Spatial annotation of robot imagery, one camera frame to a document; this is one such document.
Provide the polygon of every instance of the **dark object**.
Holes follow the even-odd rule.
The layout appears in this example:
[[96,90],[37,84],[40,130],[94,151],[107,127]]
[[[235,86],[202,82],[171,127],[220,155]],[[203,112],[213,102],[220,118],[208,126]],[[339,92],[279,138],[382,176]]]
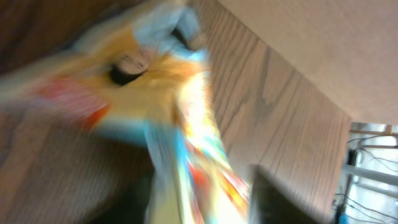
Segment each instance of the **dark object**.
[[189,49],[189,47],[188,47],[188,41],[185,40],[184,36],[182,35],[182,33],[181,33],[177,28],[175,28],[175,29],[172,31],[171,34],[172,34],[175,38],[177,38],[177,40],[178,40],[179,42],[181,42],[181,44],[183,44],[184,47],[185,47],[186,49]]
[[255,168],[254,175],[250,223],[318,224],[283,195],[273,184],[272,179],[259,166]]
[[351,166],[355,166],[357,158],[358,158],[358,152],[355,149],[350,149],[348,151],[347,164],[351,165]]
[[121,200],[89,224],[144,223],[148,207],[153,174],[133,184]]
[[120,71],[120,69],[115,66],[112,65],[112,69],[111,72],[109,73],[111,76],[111,79],[114,83],[120,85],[120,86],[124,86],[125,84],[128,84],[132,81],[134,81],[135,79],[137,79],[138,77],[140,77],[141,75],[143,75],[145,72],[142,72],[140,74],[128,74],[128,73],[124,73],[122,71]]

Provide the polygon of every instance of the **yellow fabric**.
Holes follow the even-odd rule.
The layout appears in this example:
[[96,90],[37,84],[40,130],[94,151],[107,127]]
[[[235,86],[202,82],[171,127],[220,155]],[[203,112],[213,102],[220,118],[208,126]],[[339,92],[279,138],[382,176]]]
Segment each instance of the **yellow fabric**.
[[93,45],[94,47],[90,47],[89,52],[76,53],[70,59],[71,65],[62,70],[60,75],[74,75],[94,66],[106,65],[111,63],[117,54],[125,50],[138,49],[138,43],[134,39],[130,26],[112,33],[109,40]]
[[194,74],[202,72],[197,63],[177,60],[171,55],[156,58],[148,71],[125,85],[115,85],[109,73],[91,74],[80,80],[111,103],[107,117],[178,122],[176,98]]

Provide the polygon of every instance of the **wire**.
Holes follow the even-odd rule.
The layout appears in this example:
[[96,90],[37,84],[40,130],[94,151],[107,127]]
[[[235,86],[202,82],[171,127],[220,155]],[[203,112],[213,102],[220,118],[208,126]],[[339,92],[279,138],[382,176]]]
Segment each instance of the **wire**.
[[391,137],[396,137],[395,134],[381,134],[378,136],[371,136],[371,137],[367,137],[367,138],[362,138],[358,141],[358,145],[360,145],[363,141],[368,140],[368,139],[372,139],[372,138],[378,138],[378,137],[387,137],[387,136],[391,136]]
[[360,203],[358,203],[358,202],[354,201],[353,199],[349,198],[346,194],[335,194],[335,195],[343,195],[343,196],[346,197],[348,200],[354,202],[355,204],[359,205],[359,206],[360,206],[361,208],[363,208],[363,209],[366,209],[366,210],[371,211],[371,212],[376,212],[376,213],[378,213],[378,214],[380,214],[380,215],[384,215],[385,217],[389,217],[389,218],[392,218],[392,219],[398,221],[398,218],[396,218],[396,217],[392,217],[392,216],[390,216],[390,215],[384,214],[384,213],[382,213],[382,212],[379,212],[379,211],[376,211],[376,210],[373,210],[373,209],[370,209],[370,208],[367,208],[367,207],[361,205]]
[[383,223],[385,223],[385,222],[379,223],[379,222],[374,222],[374,221],[359,220],[359,219],[356,219],[356,218],[354,218],[354,217],[351,217],[351,216],[349,216],[349,215],[347,215],[347,214],[346,214],[346,216],[347,216],[348,218],[351,218],[351,219],[356,220],[356,221],[358,221],[358,222],[375,223],[375,224],[383,224]]
[[367,152],[373,159],[375,159],[376,161],[378,161],[378,162],[380,162],[385,168],[387,168],[387,169],[389,169],[389,170],[391,170],[391,171],[393,171],[393,172],[398,172],[398,170],[394,170],[394,169],[391,169],[389,166],[387,166],[385,163],[383,163],[382,161],[380,161],[380,160],[385,160],[385,161],[389,161],[388,159],[383,159],[383,158],[378,158],[378,157],[375,157],[371,152],[369,152],[368,150],[366,150],[366,149],[364,149],[364,148],[359,148],[360,150],[363,150],[364,152]]
[[359,211],[360,213],[362,213],[364,216],[366,216],[366,217],[368,217],[368,218],[372,218],[372,219],[374,219],[374,220],[377,220],[377,221],[382,222],[383,224],[387,224],[385,221],[380,220],[380,219],[378,219],[378,218],[374,218],[374,217],[372,217],[372,216],[370,216],[370,215],[367,215],[366,213],[362,212],[361,210],[357,209],[356,207],[354,207],[354,206],[352,206],[352,205],[350,205],[350,204],[347,204],[347,205],[350,206],[351,208],[353,208],[353,209]]
[[378,136],[371,136],[371,137],[367,137],[367,138],[356,138],[356,139],[349,140],[347,143],[350,143],[350,142],[353,142],[353,141],[357,141],[357,140],[359,140],[360,142],[363,142],[363,141],[368,140],[368,139],[378,138],[378,137],[386,137],[386,136],[394,137],[395,135],[394,134],[381,134],[381,135],[378,135]]

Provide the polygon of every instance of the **light blue fabric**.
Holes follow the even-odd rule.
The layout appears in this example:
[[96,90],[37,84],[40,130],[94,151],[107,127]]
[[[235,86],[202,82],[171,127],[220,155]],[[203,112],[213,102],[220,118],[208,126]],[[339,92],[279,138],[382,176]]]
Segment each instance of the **light blue fabric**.
[[188,7],[176,8],[167,13],[154,10],[132,25],[137,43],[142,47],[159,47],[159,52],[166,52],[182,60],[205,62],[208,53],[205,49],[196,52],[188,50],[171,32],[177,28],[185,40],[191,40],[199,34],[200,25],[195,11]]
[[146,147],[144,125],[147,121],[141,119],[107,118],[95,129],[95,133],[101,136],[133,143]]

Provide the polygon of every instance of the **wood grain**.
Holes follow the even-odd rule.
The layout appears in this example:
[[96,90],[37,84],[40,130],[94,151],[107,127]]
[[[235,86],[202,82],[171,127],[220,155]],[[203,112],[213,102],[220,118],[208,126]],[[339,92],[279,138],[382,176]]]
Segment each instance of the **wood grain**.
[[0,74],[69,47],[89,26],[144,0],[0,0]]
[[219,2],[355,121],[398,124],[397,1]]
[[0,223],[81,223],[153,169],[147,150],[37,111],[0,108],[0,118]]
[[247,177],[250,164],[261,164],[308,212],[328,217],[349,116],[219,3],[196,7],[231,165]]

